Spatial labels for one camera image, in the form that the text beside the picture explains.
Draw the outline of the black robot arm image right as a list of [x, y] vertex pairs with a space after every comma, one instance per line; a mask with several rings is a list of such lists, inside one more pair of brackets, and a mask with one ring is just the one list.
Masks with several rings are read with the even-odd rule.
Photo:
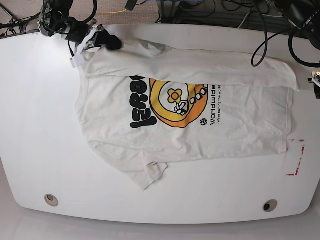
[[304, 35], [316, 49], [320, 49], [319, 0], [271, 0], [274, 7]]

